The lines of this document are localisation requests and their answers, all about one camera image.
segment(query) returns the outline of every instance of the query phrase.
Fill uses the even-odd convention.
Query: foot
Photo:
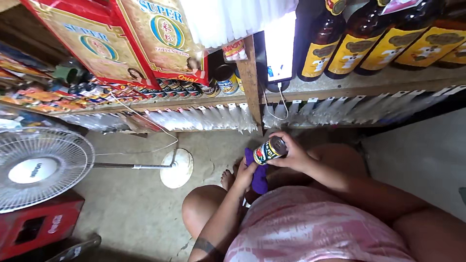
[[[230,172],[230,170],[227,169],[223,172],[222,178],[220,178],[220,183],[222,184],[222,187],[228,191],[233,186],[235,178],[236,177]]]

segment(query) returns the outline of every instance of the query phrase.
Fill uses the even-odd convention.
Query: red box
[[[0,261],[73,233],[84,198],[73,190],[41,204],[0,214]]]

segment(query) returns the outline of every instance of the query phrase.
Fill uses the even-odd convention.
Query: bottle label
[[[305,77],[320,76],[323,69],[327,66],[338,41],[328,45],[318,45],[311,43],[309,46],[308,56],[302,68],[302,75]]]
[[[432,27],[395,59],[395,62],[428,67],[464,41],[466,31]]]
[[[361,68],[366,70],[384,68],[426,29],[412,31],[403,31],[396,28],[390,29],[361,64]]]
[[[346,0],[325,0],[325,7],[332,15],[339,15],[346,6]]]
[[[450,62],[456,64],[466,64],[466,42],[457,48],[453,49],[450,53],[446,54],[439,61]]]
[[[353,71],[380,36],[364,39],[347,34],[329,65],[329,71],[339,75]]]

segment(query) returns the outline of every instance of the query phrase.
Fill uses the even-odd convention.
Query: tattoo
[[[192,249],[195,249],[195,248],[201,249],[204,252],[206,252],[207,256],[213,258],[214,261],[219,261],[220,262],[220,261],[223,261],[223,259],[225,258],[225,254],[223,254],[218,249],[216,249],[205,238],[202,238],[202,237],[198,238],[196,240],[196,243],[194,243],[194,246],[192,247]]]

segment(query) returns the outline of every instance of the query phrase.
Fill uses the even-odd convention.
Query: charging cable
[[[113,91],[110,92],[110,95],[111,95],[115,100],[117,100],[118,103],[122,104],[124,107],[126,107],[127,109],[129,109],[131,112],[137,114],[137,115],[140,116],[140,117],[143,117],[143,116],[141,116],[138,112],[134,111],[131,107],[129,107],[129,106],[123,104],[122,102],[120,102],[120,100],[119,100],[118,98],[116,98],[115,95],[113,94]],[[118,153],[96,154],[96,156],[105,156],[105,155],[135,155],[135,154],[153,153],[153,152],[157,152],[157,151],[159,151],[159,150],[165,149],[165,148],[167,148],[167,147],[169,147],[169,146],[171,146],[171,145],[174,145],[174,144],[176,144],[176,143],[178,142],[178,138],[176,138],[174,135],[169,134],[167,131],[165,131],[165,128],[164,128],[164,127],[162,127],[162,126],[160,126],[160,125],[154,123],[154,122],[153,122],[152,120],[150,120],[148,117],[145,117],[145,119],[147,119],[147,120],[148,120],[149,122],[151,122],[152,124],[156,125],[158,128],[160,128],[160,130],[162,130],[163,132],[165,132],[165,134],[167,134],[167,135],[171,136],[172,138],[176,139],[176,141],[173,142],[173,143],[171,143],[171,144],[169,144],[169,145],[167,145],[167,146],[164,146],[164,147],[162,147],[162,148],[159,148],[159,149],[156,149],[156,150],[152,150],[152,151],[147,151],[147,152],[135,152],[135,153],[122,153],[122,152],[118,152]]]
[[[264,94],[264,99],[265,99],[265,108],[267,109],[267,112],[272,115],[274,118],[278,119],[278,120],[286,120],[288,119],[288,108],[287,108],[287,104],[285,104],[285,98],[283,98],[283,93],[281,91],[281,82],[277,83],[278,85],[278,91],[280,92],[280,97],[281,97],[281,100],[283,101],[283,105],[285,106],[285,110],[287,112],[287,116],[284,118],[284,119],[281,119],[279,117],[277,117],[276,115],[274,115],[273,113],[270,112],[270,110],[268,109],[268,100],[267,100],[267,96],[265,95],[265,89],[264,87],[262,86],[262,93]]]

